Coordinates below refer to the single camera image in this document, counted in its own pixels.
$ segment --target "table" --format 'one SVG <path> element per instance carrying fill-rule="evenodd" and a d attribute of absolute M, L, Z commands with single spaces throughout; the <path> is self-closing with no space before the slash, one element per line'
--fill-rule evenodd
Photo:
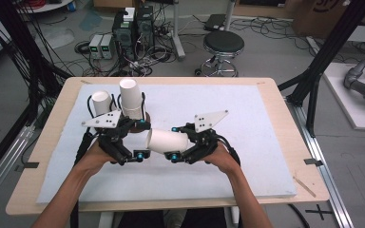
<path fill-rule="evenodd" d="M 25 169 L 17 183 L 7 206 L 9 215 L 39 214 L 45 208 L 36 199 L 44 181 L 45 172 L 52 151 L 60 139 L 79 89 L 83 84 L 117 85 L 120 78 L 70 78 L 58 97 L 43 129 L 40 139 L 29 158 L 29 162 L 40 162 L 36 169 Z M 275 129 L 283 156 L 294 178 L 298 194 L 284 199 L 259 199 L 260 203 L 294 203 L 326 201 L 327 188 L 316 167 L 305 164 L 311 155 L 301 138 L 297 126 L 283 101 L 275 82 L 270 78 L 191 78 L 191 77 L 150 77 L 136 78 L 140 85 L 250 85 L 257 86 L 271 123 Z M 236 205 L 233 199 L 179 199 L 162 201 L 123 201 L 81 203 L 80 211 L 128 211 L 170 208 L 217 207 Z"/>

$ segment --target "table surface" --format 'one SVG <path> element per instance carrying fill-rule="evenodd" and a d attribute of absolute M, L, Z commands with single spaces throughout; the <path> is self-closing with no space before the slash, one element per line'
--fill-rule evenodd
<path fill-rule="evenodd" d="M 259 199 L 259 203 L 294 203 L 326 201 L 328 190 L 317 168 L 305 164 L 311 155 L 298 132 L 298 128 L 282 99 L 275 82 L 270 78 L 190 78 L 149 77 L 135 78 L 142 85 L 250 85 L 257 86 L 260 96 L 275 129 L 281 151 L 294 179 L 298 194 L 291 198 Z M 38 168 L 25 169 L 7 205 L 9 215 L 33 215 L 41 213 L 45 204 L 36 200 L 44 182 L 52 151 L 58 143 L 67 117 L 73 108 L 83 84 L 117 85 L 121 78 L 76 77 L 64 85 L 46 126 L 34 147 L 29 162 L 39 162 Z M 217 207 L 236 205 L 233 199 L 176 199 L 157 201 L 84 202 L 80 211 L 128 211 L 171 208 Z"/>

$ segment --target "computer tower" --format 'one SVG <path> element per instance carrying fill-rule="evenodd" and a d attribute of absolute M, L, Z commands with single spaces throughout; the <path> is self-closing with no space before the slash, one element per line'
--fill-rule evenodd
<path fill-rule="evenodd" d="M 138 26 L 141 50 L 148 50 L 155 46 L 154 26 L 153 26 L 153 7 L 144 6 L 138 8 L 136 22 Z"/>
<path fill-rule="evenodd" d="M 124 20 L 125 11 L 119 11 L 114 18 L 112 33 L 115 40 L 115 48 L 119 57 L 124 56 L 130 60 L 136 60 L 136 52 L 139 50 L 136 47 L 137 30 L 136 22 Z"/>

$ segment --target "white plastic bracket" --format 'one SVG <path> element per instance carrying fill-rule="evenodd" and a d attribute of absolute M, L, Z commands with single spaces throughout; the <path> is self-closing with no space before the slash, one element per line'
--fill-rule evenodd
<path fill-rule="evenodd" d="M 214 127 L 227 114 L 229 114 L 228 110 L 195 115 L 195 131 L 200 133 Z"/>
<path fill-rule="evenodd" d="M 108 112 L 89 121 L 82 122 L 82 126 L 86 127 L 101 127 L 101 128 L 115 128 L 118 120 L 120 120 L 122 111 L 117 109 L 112 112 Z"/>

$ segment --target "black stool seat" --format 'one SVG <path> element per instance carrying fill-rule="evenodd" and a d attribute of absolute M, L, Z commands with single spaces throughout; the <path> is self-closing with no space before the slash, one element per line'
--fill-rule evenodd
<path fill-rule="evenodd" d="M 244 48 L 244 41 L 238 34 L 225 30 L 208 33 L 203 44 L 217 52 L 237 52 Z"/>

